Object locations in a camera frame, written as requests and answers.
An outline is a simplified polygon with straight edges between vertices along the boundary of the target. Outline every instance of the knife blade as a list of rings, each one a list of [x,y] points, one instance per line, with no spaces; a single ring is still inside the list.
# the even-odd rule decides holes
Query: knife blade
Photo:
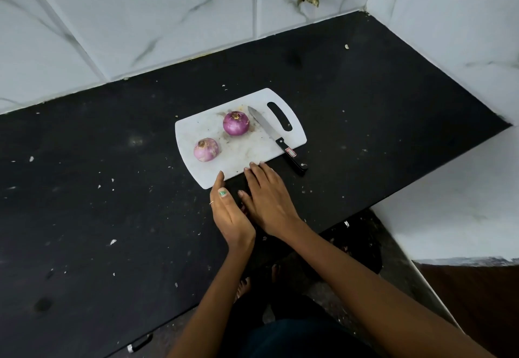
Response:
[[[274,142],[276,142],[276,144],[278,144],[278,146],[283,150],[283,153],[285,153],[289,157],[289,159],[293,162],[297,170],[300,172],[305,172],[308,169],[308,165],[305,162],[303,162],[301,158],[297,156],[297,153],[285,143],[285,140],[283,139],[281,134],[279,134],[274,129],[274,127],[270,125],[267,119],[265,119],[260,112],[258,112],[252,107],[249,107],[249,113],[263,127],[263,129],[265,130],[265,132],[267,132],[269,137],[272,138]]]

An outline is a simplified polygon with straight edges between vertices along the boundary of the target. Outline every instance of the leg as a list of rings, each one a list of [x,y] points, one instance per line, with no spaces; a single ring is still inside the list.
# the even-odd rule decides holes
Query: leg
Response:
[[[279,267],[272,267],[272,294],[270,307],[276,320],[282,319],[307,319],[318,318],[323,320],[335,321],[332,316],[326,313],[319,304],[315,303],[306,295],[296,294],[295,292],[280,286],[276,282]]]
[[[219,356],[232,357],[240,347],[244,336],[263,325],[263,312],[267,306],[265,294],[251,288],[250,277],[240,282],[237,300],[229,314]]]

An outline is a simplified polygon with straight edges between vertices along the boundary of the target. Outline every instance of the dark clothing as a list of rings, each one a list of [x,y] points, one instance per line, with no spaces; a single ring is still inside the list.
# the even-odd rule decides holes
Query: dark clothing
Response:
[[[263,324],[270,301],[276,321]],[[251,292],[233,305],[219,357],[378,357],[366,344],[304,295],[276,288]]]

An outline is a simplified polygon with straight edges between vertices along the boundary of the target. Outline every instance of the cutting board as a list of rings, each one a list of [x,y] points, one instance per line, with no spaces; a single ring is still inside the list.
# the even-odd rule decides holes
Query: cutting board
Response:
[[[292,126],[291,131],[283,129],[274,112],[267,106],[269,102],[274,102],[283,111]],[[305,132],[295,113],[269,88],[178,120],[175,124],[178,150],[187,169],[202,188],[212,187],[219,171],[223,171],[225,179],[229,179],[241,174],[250,161],[268,161],[283,154],[263,127],[250,116],[249,106],[261,112],[291,148],[306,143]],[[251,122],[249,131],[238,137],[230,136],[223,129],[224,116],[232,111],[245,112]],[[193,155],[196,144],[203,138],[213,138],[218,142],[220,154],[211,161],[201,162]]]

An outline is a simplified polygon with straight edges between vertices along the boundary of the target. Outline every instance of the onion skin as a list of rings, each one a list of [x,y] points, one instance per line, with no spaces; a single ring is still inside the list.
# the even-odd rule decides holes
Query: onion skin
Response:
[[[229,112],[224,117],[224,130],[229,135],[243,135],[249,130],[250,121],[243,112]]]
[[[198,161],[211,161],[220,153],[218,143],[213,138],[203,138],[198,141],[193,154]]]

